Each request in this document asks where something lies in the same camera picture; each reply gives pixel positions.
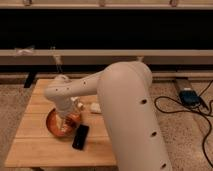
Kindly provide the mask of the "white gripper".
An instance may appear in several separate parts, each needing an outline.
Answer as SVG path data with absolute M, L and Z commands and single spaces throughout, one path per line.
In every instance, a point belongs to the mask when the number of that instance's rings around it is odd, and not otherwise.
M 62 109 L 56 109 L 57 115 L 61 118 L 61 119 L 66 119 L 70 114 L 73 114 L 75 112 L 75 108 L 74 107 L 70 107 L 66 110 L 62 110 Z

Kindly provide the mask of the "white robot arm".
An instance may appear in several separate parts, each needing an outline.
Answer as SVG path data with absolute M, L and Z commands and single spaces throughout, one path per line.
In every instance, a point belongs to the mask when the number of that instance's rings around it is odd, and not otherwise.
M 151 84 L 146 64 L 118 62 L 75 81 L 59 75 L 44 95 L 61 117 L 71 113 L 73 97 L 98 97 L 119 171 L 172 171 L 149 93 Z

